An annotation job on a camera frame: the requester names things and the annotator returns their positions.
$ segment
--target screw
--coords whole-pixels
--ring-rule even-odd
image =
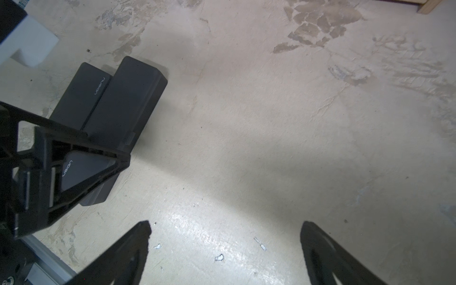
[[[8,279],[4,280],[1,285],[13,285],[13,284],[14,284],[14,278],[13,278],[13,276],[10,276],[10,277],[8,277]]]

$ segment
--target nusion logo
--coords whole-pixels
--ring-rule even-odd
[[[70,161],[70,163],[68,163],[67,167],[65,168],[65,170],[64,170],[63,173],[62,173],[62,177],[65,176],[65,174],[67,173],[68,168],[70,168],[72,162],[73,162],[73,161]]]
[[[98,84],[98,88],[97,88],[97,90],[95,90],[95,93],[94,93],[94,95],[97,95],[97,93],[98,93],[98,90],[100,90],[100,87],[101,87],[101,84],[103,83],[103,81],[104,81],[104,77],[103,77],[103,80],[102,80],[102,81],[100,81],[100,84]]]

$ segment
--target black plastic frame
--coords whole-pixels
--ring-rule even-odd
[[[138,285],[147,259],[148,221],[137,223],[123,237],[65,285]]]
[[[312,285],[386,285],[312,222],[304,222],[301,246]]]
[[[18,124],[35,127],[33,148],[17,151]],[[87,134],[0,102],[0,221],[14,238],[34,233],[56,222],[97,186],[130,165],[130,154],[89,142]],[[61,191],[63,163],[69,152],[109,158],[113,165]],[[13,168],[19,167],[17,181]]]

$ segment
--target debris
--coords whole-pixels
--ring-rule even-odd
[[[225,257],[223,256],[223,254],[221,254],[221,255],[217,256],[216,258],[214,258],[214,261],[222,261],[224,259],[225,259]]]
[[[262,244],[262,243],[259,241],[259,239],[258,239],[257,237],[254,237],[254,240],[255,240],[257,243],[259,243],[259,245],[261,246],[261,248],[262,248],[264,251],[266,251],[266,247],[264,246],[264,244]]]

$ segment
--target concrete floor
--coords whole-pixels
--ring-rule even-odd
[[[390,285],[454,283],[456,1],[296,2],[31,0],[60,42],[1,100],[49,117],[126,55],[169,80],[107,201],[36,236],[80,271],[149,220],[144,285],[309,284],[309,220]]]

